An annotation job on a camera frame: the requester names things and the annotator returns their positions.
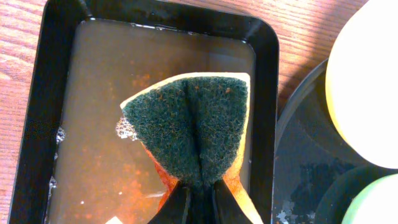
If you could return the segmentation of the yellow plate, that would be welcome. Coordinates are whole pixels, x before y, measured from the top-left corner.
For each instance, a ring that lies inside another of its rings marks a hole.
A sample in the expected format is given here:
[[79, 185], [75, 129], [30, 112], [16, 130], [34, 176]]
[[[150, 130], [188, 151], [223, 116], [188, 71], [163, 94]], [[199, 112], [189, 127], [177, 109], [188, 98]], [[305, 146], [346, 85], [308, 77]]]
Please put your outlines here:
[[326, 102], [361, 157], [397, 168], [397, 0], [371, 0], [342, 28], [326, 69]]

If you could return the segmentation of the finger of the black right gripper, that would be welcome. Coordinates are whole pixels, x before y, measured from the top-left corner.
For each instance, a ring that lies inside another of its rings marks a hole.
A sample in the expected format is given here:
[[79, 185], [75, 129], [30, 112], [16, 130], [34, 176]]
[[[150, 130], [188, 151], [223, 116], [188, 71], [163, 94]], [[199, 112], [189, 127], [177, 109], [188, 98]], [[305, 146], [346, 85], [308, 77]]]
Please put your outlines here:
[[251, 224], [223, 180], [213, 185], [213, 210], [216, 224]]

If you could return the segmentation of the light blue plate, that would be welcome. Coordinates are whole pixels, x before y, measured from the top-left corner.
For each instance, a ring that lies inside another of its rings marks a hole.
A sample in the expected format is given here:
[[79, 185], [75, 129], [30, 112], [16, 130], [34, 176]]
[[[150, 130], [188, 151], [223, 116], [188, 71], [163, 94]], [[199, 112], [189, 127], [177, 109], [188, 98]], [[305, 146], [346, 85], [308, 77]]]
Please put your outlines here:
[[365, 187], [349, 205], [342, 224], [397, 224], [397, 174]]

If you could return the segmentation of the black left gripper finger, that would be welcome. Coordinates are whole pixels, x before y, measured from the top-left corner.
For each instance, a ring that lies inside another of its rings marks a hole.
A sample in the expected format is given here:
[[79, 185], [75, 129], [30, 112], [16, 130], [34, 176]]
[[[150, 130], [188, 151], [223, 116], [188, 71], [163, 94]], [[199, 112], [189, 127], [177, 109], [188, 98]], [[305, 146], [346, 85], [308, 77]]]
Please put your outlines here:
[[148, 224], [186, 224], [190, 208], [190, 188], [178, 182], [168, 199]]

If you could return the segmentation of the yellow sponge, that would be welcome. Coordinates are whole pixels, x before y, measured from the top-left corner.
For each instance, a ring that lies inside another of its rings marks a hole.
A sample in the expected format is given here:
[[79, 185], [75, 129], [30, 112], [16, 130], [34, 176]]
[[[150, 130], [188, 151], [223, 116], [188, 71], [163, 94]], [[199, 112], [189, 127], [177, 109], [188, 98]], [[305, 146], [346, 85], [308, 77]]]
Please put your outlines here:
[[120, 107], [167, 187], [190, 188], [186, 223], [215, 223], [213, 185], [223, 180], [251, 221], [261, 216], [240, 181], [250, 114], [247, 73], [196, 72], [158, 82]]

